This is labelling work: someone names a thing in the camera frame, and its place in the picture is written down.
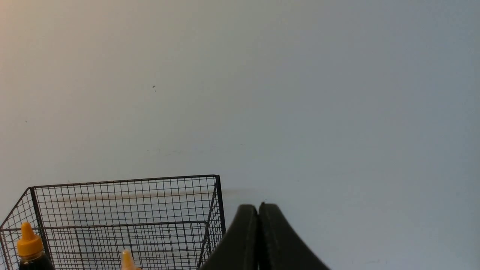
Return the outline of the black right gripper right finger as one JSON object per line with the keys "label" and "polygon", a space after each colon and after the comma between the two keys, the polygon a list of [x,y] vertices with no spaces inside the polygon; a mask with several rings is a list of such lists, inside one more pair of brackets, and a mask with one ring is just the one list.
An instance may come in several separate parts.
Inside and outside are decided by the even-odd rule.
{"label": "black right gripper right finger", "polygon": [[262,203],[258,212],[259,270],[328,270],[289,224],[276,204]]}

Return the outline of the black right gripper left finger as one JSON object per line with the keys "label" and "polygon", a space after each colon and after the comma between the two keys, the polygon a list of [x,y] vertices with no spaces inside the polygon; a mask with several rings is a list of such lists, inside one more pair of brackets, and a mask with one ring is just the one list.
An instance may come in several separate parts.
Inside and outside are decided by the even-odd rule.
{"label": "black right gripper left finger", "polygon": [[257,270],[258,214],[254,205],[239,205],[221,242],[202,270]]}

